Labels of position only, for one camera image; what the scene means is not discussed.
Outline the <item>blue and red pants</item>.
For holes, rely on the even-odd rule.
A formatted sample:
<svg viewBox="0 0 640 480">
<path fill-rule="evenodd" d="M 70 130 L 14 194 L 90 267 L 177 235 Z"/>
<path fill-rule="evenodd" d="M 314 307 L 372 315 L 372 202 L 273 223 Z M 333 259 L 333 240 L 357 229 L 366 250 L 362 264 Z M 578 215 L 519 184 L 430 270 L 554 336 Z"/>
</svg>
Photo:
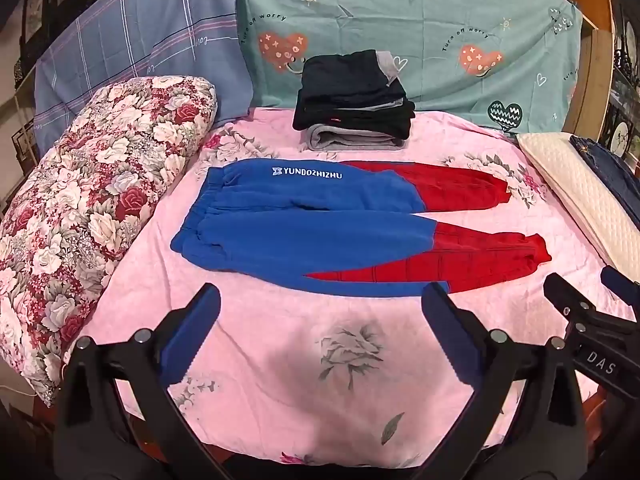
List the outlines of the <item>blue and red pants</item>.
<svg viewBox="0 0 640 480">
<path fill-rule="evenodd" d="M 550 260 L 537 234 L 486 233 L 442 212 L 510 200 L 491 174 L 420 162 L 245 159 L 209 170 L 171 249 L 209 271 L 347 297 L 467 292 Z"/>
</svg>

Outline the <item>cream quilted pillow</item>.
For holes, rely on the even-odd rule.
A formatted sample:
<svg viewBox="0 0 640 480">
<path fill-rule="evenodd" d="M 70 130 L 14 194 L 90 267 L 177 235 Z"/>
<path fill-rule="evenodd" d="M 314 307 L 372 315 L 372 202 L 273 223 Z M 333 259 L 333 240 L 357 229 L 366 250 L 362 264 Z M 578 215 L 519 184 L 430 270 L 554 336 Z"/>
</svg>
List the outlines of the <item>cream quilted pillow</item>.
<svg viewBox="0 0 640 480">
<path fill-rule="evenodd" d="M 639 228 L 570 143 L 570 135 L 520 133 L 518 146 L 603 261 L 639 279 Z"/>
</svg>

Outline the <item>dark blue jeans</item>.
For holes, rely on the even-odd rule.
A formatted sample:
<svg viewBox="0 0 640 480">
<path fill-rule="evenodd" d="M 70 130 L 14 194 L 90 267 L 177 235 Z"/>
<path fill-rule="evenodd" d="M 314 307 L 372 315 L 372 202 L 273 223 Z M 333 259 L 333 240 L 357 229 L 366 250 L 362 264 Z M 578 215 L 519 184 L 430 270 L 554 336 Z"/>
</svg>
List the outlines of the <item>dark blue jeans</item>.
<svg viewBox="0 0 640 480">
<path fill-rule="evenodd" d="M 591 139 L 570 136 L 570 144 L 640 228 L 639 179 L 616 155 Z"/>
</svg>

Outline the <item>pink floral bedsheet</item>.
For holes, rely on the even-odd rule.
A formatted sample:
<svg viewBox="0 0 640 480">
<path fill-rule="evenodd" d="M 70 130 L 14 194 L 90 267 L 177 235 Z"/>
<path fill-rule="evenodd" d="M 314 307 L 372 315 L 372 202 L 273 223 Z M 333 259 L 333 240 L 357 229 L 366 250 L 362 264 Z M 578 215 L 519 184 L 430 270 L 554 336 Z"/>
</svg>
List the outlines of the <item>pink floral bedsheet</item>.
<svg viewBox="0 0 640 480">
<path fill-rule="evenodd" d="M 290 110 L 258 108 L 216 130 L 200 158 L 158 203 L 114 272 L 84 332 L 100 344 L 154 327 L 204 283 L 221 293 L 219 318 L 180 384 L 170 388 L 198 437 L 286 464 L 411 467 L 446 434 L 471 390 L 458 381 L 416 298 L 306 294 L 192 266 L 169 246 L 211 166 L 250 156 L 305 159 Z M 518 144 L 442 112 L 416 116 L 391 160 L 483 170 L 511 199 L 442 221 L 477 231 L 539 234 L 551 261 L 527 278 L 454 296 L 488 327 L 542 344 L 565 322 L 542 283 L 559 273 L 598 309 L 632 312 L 600 281 L 608 266 Z"/>
</svg>

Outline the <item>teal heart pattern pillow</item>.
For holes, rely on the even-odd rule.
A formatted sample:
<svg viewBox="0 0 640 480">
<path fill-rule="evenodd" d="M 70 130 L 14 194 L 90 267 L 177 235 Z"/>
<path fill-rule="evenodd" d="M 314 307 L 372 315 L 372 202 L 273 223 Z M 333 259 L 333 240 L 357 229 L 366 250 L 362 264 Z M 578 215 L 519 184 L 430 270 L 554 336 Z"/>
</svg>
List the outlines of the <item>teal heart pattern pillow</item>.
<svg viewBox="0 0 640 480">
<path fill-rule="evenodd" d="M 506 132 L 558 132 L 582 14 L 567 0 L 236 0 L 258 107 L 296 104 L 305 62 L 388 52 L 418 110 Z"/>
</svg>

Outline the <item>black folded clothes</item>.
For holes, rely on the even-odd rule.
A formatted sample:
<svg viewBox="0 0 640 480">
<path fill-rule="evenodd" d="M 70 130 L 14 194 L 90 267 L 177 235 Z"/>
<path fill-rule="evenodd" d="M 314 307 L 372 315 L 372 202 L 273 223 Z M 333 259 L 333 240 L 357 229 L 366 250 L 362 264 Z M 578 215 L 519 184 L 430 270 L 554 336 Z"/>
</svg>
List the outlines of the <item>black folded clothes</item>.
<svg viewBox="0 0 640 480">
<path fill-rule="evenodd" d="M 384 133 L 409 139 L 414 103 L 406 95 L 388 51 L 317 55 L 303 67 L 293 128 L 316 125 Z"/>
</svg>

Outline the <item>grey folded garment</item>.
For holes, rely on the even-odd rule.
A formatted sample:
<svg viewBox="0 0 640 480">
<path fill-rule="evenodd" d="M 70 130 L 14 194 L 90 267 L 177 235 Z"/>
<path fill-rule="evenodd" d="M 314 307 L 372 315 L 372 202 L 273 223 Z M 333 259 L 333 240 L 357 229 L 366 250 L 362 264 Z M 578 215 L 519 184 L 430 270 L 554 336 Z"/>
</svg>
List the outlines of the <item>grey folded garment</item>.
<svg viewBox="0 0 640 480">
<path fill-rule="evenodd" d="M 300 142 L 315 152 L 393 151 L 405 147 L 406 141 L 391 134 L 315 124 L 302 131 Z"/>
</svg>

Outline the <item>wooden headboard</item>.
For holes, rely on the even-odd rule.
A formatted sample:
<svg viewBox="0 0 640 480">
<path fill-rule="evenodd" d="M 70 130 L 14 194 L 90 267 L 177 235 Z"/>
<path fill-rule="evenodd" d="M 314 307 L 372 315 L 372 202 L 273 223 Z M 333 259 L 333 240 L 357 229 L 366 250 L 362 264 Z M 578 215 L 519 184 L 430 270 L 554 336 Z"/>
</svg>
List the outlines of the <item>wooden headboard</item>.
<svg viewBox="0 0 640 480">
<path fill-rule="evenodd" d="M 563 130 L 597 141 L 605 122 L 613 79 L 612 0 L 572 1 L 582 12 L 582 29 L 577 82 Z"/>
</svg>

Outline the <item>blue plaid pillow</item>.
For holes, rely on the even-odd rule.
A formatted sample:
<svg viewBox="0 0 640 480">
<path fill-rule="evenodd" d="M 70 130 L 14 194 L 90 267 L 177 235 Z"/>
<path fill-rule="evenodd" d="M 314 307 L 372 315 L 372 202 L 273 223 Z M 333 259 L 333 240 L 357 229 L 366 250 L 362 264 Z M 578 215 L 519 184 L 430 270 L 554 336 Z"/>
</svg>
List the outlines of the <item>blue plaid pillow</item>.
<svg viewBox="0 0 640 480">
<path fill-rule="evenodd" d="M 198 76 L 216 89 L 218 125 L 243 117 L 253 85 L 236 0 L 98 0 L 36 63 L 34 119 L 45 153 L 99 88 L 143 76 Z"/>
</svg>

